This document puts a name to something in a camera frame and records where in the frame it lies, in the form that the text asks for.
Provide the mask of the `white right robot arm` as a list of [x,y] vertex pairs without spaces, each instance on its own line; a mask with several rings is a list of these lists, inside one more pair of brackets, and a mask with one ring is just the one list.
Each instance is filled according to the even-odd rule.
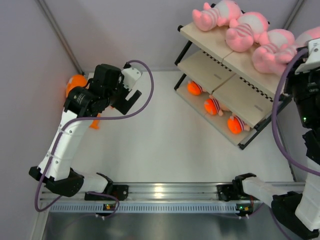
[[252,196],[267,205],[273,216],[303,240],[320,237],[320,73],[312,70],[291,75],[285,90],[292,96],[288,109],[280,114],[279,128],[284,144],[281,153],[304,181],[301,193],[268,184],[252,173],[233,181],[235,196]]

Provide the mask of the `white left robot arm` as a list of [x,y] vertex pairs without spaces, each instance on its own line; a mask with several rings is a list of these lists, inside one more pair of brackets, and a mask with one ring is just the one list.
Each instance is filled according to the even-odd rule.
[[137,90],[127,99],[141,76],[142,73],[131,65],[120,69],[99,64],[84,86],[72,80],[51,146],[41,163],[30,168],[29,175],[38,182],[43,181],[48,190],[60,196],[95,192],[102,200],[109,199],[113,194],[112,181],[101,173],[80,173],[72,169],[72,161],[93,117],[109,106],[127,114],[141,96]]

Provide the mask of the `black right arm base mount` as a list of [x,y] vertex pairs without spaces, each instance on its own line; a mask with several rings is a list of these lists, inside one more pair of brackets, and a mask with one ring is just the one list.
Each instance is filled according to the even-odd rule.
[[251,197],[248,194],[243,193],[237,186],[233,184],[220,184],[216,186],[218,199],[220,201],[248,201]]

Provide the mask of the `pink striped plush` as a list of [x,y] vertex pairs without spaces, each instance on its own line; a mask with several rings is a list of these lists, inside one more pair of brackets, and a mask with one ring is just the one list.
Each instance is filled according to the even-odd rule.
[[205,2],[202,11],[194,9],[192,20],[198,29],[208,32],[215,27],[228,26],[231,20],[237,20],[242,14],[235,1],[221,0],[213,7]]
[[272,70],[267,64],[267,55],[274,55],[280,50],[295,42],[295,36],[292,32],[286,29],[273,29],[263,33],[258,43],[260,46],[253,52],[251,60],[254,68],[264,74],[271,74]]
[[233,51],[245,52],[259,41],[259,37],[268,31],[269,26],[270,23],[263,14],[246,12],[230,21],[225,42]]
[[320,37],[320,26],[306,30],[301,33],[295,40],[294,45],[296,48],[304,47],[308,41],[318,39]]

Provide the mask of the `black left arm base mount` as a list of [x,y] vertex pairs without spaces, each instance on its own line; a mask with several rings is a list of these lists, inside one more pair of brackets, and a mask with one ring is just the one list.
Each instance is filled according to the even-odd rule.
[[85,201],[111,201],[112,198],[105,195],[110,195],[115,197],[119,201],[124,201],[127,199],[129,194],[129,186],[125,184],[113,184],[106,187],[106,190],[102,193],[91,194],[86,192],[84,196]]

